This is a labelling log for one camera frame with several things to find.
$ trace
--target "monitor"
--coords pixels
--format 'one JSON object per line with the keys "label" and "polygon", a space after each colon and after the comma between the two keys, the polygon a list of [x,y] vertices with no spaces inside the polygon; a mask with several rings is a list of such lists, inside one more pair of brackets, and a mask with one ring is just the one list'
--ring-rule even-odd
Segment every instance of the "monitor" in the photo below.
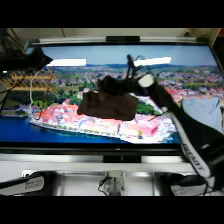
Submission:
{"label": "monitor", "polygon": [[206,45],[104,43],[45,45],[42,50],[53,59],[48,65],[56,76],[51,80],[52,91],[47,96],[43,91],[32,91],[32,115],[28,113],[30,91],[11,91],[1,110],[0,126],[4,131],[0,142],[179,147],[181,142],[175,125],[169,117],[158,116],[162,111],[149,97],[131,93],[139,100],[132,121],[77,114],[83,93],[96,90],[98,79],[107,75],[125,78],[128,54],[140,64],[144,61],[138,76],[153,74],[177,104],[192,97],[219,97],[224,102],[221,70]]}

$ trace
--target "brown cloth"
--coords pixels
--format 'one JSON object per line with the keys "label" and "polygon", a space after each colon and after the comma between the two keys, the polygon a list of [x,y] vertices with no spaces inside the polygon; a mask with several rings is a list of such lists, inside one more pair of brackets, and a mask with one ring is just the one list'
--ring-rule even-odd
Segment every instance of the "brown cloth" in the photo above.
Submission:
{"label": "brown cloth", "polygon": [[138,99],[129,94],[113,96],[102,91],[98,93],[90,91],[83,93],[83,100],[77,114],[103,119],[131,121],[135,118],[137,104]]}

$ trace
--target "blue water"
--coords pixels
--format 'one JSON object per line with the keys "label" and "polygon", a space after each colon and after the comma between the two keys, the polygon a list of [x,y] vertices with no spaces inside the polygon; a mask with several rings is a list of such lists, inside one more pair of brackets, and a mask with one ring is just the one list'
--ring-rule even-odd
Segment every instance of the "blue water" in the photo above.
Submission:
{"label": "blue water", "polygon": [[28,121],[28,118],[0,117],[0,142],[127,143],[118,138],[54,131]]}

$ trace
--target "displayed image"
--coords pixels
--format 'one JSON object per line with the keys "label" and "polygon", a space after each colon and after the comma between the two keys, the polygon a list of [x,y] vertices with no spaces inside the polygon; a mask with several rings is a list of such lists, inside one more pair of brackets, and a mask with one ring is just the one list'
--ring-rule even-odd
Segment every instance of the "displayed image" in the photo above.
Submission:
{"label": "displayed image", "polygon": [[137,97],[135,119],[121,121],[77,115],[83,93],[97,90],[97,81],[110,75],[125,79],[127,55],[133,59],[171,57],[169,64],[143,66],[138,76],[152,74],[177,104],[183,99],[218,97],[224,103],[223,78],[207,46],[66,46],[44,47],[52,59],[86,59],[82,66],[49,66],[55,75],[51,91],[32,92],[30,87],[8,94],[1,111],[5,130],[0,141],[73,143],[180,143],[172,120],[149,97]]}

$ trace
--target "sky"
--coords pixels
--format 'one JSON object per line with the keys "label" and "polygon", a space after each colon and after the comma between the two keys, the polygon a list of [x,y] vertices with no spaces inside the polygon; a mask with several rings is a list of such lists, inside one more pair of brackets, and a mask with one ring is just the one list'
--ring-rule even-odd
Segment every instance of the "sky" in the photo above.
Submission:
{"label": "sky", "polygon": [[172,65],[216,66],[216,61],[207,46],[184,45],[132,45],[132,46],[65,46],[43,47],[52,59],[87,59],[87,64],[126,64],[127,55],[133,59],[142,55],[147,59],[171,57]]}

